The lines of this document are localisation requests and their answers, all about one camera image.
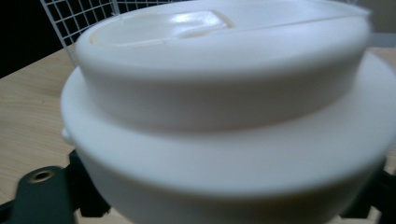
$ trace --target wire rack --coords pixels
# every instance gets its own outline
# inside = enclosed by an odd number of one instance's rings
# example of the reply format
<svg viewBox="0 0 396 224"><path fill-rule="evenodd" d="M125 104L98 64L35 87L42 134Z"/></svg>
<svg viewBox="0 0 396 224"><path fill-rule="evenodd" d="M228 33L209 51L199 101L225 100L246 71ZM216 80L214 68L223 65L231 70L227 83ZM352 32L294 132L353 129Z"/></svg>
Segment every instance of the wire rack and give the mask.
<svg viewBox="0 0 396 224"><path fill-rule="evenodd" d="M74 66L74 44L88 28L104 19L143 7L189 0L40 0ZM356 5L358 0L333 0Z"/></svg>

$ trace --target white lid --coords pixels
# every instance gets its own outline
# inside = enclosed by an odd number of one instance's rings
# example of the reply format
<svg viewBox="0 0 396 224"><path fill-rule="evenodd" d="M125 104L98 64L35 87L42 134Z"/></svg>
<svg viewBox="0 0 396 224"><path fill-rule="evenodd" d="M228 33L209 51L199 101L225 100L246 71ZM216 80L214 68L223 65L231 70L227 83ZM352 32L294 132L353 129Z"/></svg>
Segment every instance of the white lid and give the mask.
<svg viewBox="0 0 396 224"><path fill-rule="evenodd" d="M76 52L92 99L122 122L240 128L344 94L369 39L367 15L328 1L191 1L101 22Z"/></svg>

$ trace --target screw hole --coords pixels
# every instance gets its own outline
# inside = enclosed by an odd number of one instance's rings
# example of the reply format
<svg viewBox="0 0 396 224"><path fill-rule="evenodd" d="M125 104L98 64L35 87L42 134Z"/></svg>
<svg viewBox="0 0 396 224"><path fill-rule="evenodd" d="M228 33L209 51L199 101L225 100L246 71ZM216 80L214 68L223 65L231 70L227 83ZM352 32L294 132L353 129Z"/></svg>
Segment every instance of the screw hole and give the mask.
<svg viewBox="0 0 396 224"><path fill-rule="evenodd" d="M39 182L43 182L50 179L54 175L55 173L51 170L40 171L38 173L33 174L32 177L30 177L30 183L36 184Z"/></svg>

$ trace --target black bracket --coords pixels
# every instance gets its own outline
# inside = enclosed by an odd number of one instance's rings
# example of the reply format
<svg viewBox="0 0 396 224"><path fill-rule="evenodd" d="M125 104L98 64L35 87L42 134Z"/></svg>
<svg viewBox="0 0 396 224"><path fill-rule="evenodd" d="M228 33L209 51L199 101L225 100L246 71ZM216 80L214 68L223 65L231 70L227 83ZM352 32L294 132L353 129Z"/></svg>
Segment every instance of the black bracket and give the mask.
<svg viewBox="0 0 396 224"><path fill-rule="evenodd" d="M43 167L25 175L13 201L0 205L0 223L74 224L79 209L83 217L102 217L110 205L93 185L77 152L69 154L66 168ZM396 175L381 166L342 218L367 218L373 207L381 212L378 224L396 223Z"/></svg>
<svg viewBox="0 0 396 224"><path fill-rule="evenodd" d="M25 175L15 199L0 205L0 223L73 224L74 212L102 217L110 206L93 185L77 152L69 154L66 168L48 166Z"/></svg>
<svg viewBox="0 0 396 224"><path fill-rule="evenodd" d="M341 217L367 218L371 208L375 207L381 212L378 224L396 223L396 175L387 173L384 168L385 163Z"/></svg>

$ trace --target wooden table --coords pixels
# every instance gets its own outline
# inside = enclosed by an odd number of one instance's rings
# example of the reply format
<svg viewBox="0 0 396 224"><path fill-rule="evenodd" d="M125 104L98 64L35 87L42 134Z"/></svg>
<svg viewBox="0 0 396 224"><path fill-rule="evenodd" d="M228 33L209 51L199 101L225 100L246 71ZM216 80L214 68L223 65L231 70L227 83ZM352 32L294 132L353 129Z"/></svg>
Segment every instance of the wooden table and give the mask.
<svg viewBox="0 0 396 224"><path fill-rule="evenodd" d="M396 49L370 49L396 69ZM14 198L19 179L50 165L65 167L73 150L61 136L63 122L59 98L74 69L65 51L32 63L0 79L0 204ZM396 149L389 153L387 169L396 168ZM373 224L368 219L335 218L332 224ZM113 211L102 218L78 217L78 223L131 223Z"/></svg>

